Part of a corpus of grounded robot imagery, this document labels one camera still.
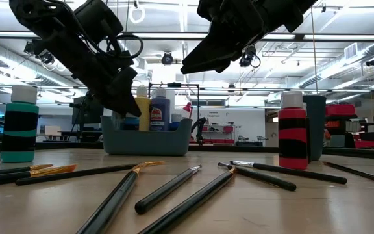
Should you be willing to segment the dark blue-grey cup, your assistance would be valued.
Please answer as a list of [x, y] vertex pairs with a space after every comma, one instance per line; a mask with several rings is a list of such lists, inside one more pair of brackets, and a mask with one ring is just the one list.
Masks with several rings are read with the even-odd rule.
[[323, 150], [326, 97], [305, 95], [307, 117], [310, 129], [310, 160], [319, 161]]

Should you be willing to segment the large violet-blue paint bottle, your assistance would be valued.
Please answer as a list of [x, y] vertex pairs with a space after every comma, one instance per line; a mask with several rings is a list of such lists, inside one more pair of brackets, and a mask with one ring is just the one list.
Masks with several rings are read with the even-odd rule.
[[166, 90], [157, 88], [150, 104], [150, 131], [169, 131], [170, 104]]

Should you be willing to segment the black overhead frame beam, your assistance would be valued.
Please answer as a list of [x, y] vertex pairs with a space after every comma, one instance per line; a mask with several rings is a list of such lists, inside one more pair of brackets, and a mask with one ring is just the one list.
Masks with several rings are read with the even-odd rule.
[[[142, 40], [184, 40], [199, 41], [205, 38], [205, 32], [125, 32], [134, 34]], [[28, 31], [0, 31], [0, 39], [32, 39], [37, 38]], [[271, 33], [261, 39], [266, 42], [374, 42], [374, 34], [304, 34], [304, 33]]]

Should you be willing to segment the black monitor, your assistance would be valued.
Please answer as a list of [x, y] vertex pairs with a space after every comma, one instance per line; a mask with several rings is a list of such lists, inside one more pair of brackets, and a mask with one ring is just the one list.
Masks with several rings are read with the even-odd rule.
[[73, 109], [72, 119], [74, 124], [101, 123], [104, 107], [91, 95], [77, 97], [69, 106]]

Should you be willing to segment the black paintbrush gold ferrule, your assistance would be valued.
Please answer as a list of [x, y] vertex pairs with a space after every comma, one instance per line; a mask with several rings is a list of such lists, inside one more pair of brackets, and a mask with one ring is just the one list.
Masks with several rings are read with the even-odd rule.
[[52, 166], [53, 166], [53, 164], [39, 164], [39, 165], [25, 166], [25, 167], [20, 167], [20, 168], [3, 169], [3, 170], [0, 170], [0, 175], [1, 174], [18, 173], [18, 172], [27, 172], [27, 171], [30, 171], [30, 170], [39, 170], [39, 169], [49, 168], [49, 167], [52, 167]]
[[35, 183], [43, 183], [43, 182], [56, 181], [56, 180], [62, 180], [62, 179], [71, 179], [74, 177], [92, 176], [95, 174], [105, 174], [109, 172], [118, 172], [118, 171], [135, 169], [136, 167], [156, 166], [156, 165], [162, 165], [162, 164], [164, 164], [164, 161], [142, 162], [139, 164], [121, 164], [117, 166], [107, 166], [107, 167], [92, 168], [92, 169], [87, 169], [87, 170], [78, 170], [78, 171], [73, 171], [73, 172], [64, 172], [60, 174], [43, 175], [43, 176], [38, 176], [38, 177], [18, 179], [15, 181], [15, 184], [18, 186], [31, 185]]
[[236, 168], [231, 166], [229, 170], [219, 175], [217, 178], [209, 182], [195, 194], [185, 199], [178, 206], [155, 220], [153, 223], [145, 227], [138, 234], [167, 234], [174, 227], [180, 224], [188, 215], [192, 214], [202, 204], [215, 195], [222, 187], [224, 187], [236, 173]]
[[27, 172], [14, 172], [8, 174], [0, 174], [0, 185], [7, 183], [14, 183], [19, 179], [39, 177], [39, 176], [48, 176], [53, 174], [60, 174], [64, 172], [72, 172], [76, 169], [76, 164], [71, 164], [67, 166], [60, 166], [54, 168], [44, 168], [39, 170], [31, 170]]
[[360, 177], [363, 177], [363, 178], [374, 181], [374, 175], [373, 174], [369, 174], [369, 173], [366, 173], [366, 172], [361, 172], [359, 170], [354, 170], [352, 168], [348, 168], [348, 167], [341, 166], [339, 164], [334, 164], [334, 163], [331, 163], [331, 162], [323, 161], [322, 164], [324, 164], [325, 166], [337, 169], [337, 170], [348, 172], [350, 174], [354, 174], [356, 176], [360, 176]]

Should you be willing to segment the small blue paint bottle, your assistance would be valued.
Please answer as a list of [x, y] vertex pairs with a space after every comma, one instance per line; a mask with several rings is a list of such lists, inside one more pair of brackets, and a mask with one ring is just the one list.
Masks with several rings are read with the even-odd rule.
[[180, 122], [182, 120], [182, 115], [181, 114], [172, 114], [171, 115], [171, 123], [169, 124], [169, 130], [170, 131], [176, 131], [179, 126]]

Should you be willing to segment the red desk lamp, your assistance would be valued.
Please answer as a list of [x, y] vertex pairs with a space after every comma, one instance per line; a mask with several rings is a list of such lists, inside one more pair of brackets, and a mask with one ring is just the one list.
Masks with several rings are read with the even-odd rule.
[[193, 112], [193, 106], [192, 106], [192, 103], [191, 102], [188, 102], [183, 108], [182, 108], [184, 111], [188, 112], [189, 113], [189, 118], [192, 117], [192, 112]]

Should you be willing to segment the small teal paint bottle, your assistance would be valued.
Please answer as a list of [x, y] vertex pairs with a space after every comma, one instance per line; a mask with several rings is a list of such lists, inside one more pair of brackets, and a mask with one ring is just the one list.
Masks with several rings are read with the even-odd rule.
[[6, 105], [1, 146], [3, 163], [30, 163], [34, 159], [39, 107], [37, 89], [12, 87], [11, 102]]

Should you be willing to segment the grey-blue plastic caddy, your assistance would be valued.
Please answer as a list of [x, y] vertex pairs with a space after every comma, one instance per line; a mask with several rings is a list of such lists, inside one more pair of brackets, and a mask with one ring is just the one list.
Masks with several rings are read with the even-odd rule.
[[110, 116], [101, 117], [103, 148], [110, 155], [183, 156], [188, 152], [191, 119], [181, 120], [176, 131], [124, 131]]

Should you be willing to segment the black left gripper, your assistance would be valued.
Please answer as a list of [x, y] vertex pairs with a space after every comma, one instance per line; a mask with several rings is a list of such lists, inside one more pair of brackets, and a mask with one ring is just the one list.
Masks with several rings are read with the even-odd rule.
[[129, 51], [107, 36], [98, 44], [86, 34], [78, 19], [49, 20], [49, 52], [80, 79], [94, 94], [106, 94], [104, 106], [118, 114], [141, 116], [132, 95], [136, 71]]

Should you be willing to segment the large yellow paint bottle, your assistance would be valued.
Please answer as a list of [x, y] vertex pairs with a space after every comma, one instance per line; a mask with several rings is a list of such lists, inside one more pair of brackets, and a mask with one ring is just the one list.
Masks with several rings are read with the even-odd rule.
[[135, 101], [138, 105], [141, 116], [139, 117], [139, 130], [140, 131], [148, 131], [149, 130], [149, 124], [150, 124], [150, 104], [151, 100], [147, 97], [148, 91], [146, 87], [139, 86], [136, 89], [136, 97]]

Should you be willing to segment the small red paint bottle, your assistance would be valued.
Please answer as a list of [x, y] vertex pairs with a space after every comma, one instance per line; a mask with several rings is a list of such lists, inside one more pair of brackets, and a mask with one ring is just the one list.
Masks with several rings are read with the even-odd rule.
[[302, 92], [289, 91], [281, 94], [278, 119], [279, 166], [306, 169], [308, 138]]

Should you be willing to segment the red storage bin shelf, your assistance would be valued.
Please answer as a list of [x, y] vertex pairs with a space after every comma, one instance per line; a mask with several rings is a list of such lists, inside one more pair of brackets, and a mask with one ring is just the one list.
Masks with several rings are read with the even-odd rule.
[[362, 138], [369, 126], [374, 126], [374, 123], [359, 119], [354, 105], [327, 105], [325, 145], [331, 148], [374, 149], [374, 140]]

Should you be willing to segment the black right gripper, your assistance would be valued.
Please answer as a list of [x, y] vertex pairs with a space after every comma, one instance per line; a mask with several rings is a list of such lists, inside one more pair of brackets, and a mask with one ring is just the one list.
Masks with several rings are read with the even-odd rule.
[[181, 73], [221, 73], [264, 31], [288, 24], [288, 0], [200, 0], [197, 14], [210, 27], [182, 61]]

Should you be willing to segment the black aluminium rig frame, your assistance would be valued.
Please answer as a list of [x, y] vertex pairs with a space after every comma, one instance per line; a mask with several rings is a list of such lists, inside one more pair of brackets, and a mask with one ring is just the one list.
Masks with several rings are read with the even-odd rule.
[[[103, 149], [103, 143], [77, 143], [77, 142], [39, 142], [36, 150], [59, 150], [66, 148]], [[213, 152], [246, 152], [246, 153], [278, 153], [276, 147], [259, 146], [189, 146], [189, 151], [213, 151]], [[374, 149], [350, 149], [350, 148], [323, 148], [324, 155], [337, 155], [344, 157], [358, 157], [374, 159]]]

